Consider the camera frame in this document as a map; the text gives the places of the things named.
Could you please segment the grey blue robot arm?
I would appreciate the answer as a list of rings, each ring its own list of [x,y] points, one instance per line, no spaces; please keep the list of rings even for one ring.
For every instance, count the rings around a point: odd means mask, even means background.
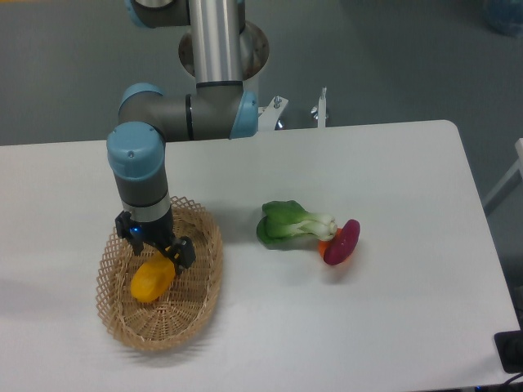
[[[195,94],[166,97],[136,83],[124,93],[118,126],[108,135],[107,158],[122,201],[115,219],[136,255],[157,249],[177,273],[195,260],[192,241],[173,232],[165,169],[168,142],[235,139],[258,129],[255,93],[244,89],[240,40],[246,37],[242,1],[127,1],[130,19],[154,29],[190,26]]]

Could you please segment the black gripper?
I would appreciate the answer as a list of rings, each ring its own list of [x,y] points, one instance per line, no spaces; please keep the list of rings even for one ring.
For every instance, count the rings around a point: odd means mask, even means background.
[[[132,246],[136,256],[142,253],[144,244],[148,244],[173,263],[176,275],[182,274],[193,265],[194,244],[189,237],[178,238],[174,234],[171,210],[151,222],[138,222],[131,217],[130,212],[121,211],[114,223],[117,235]]]

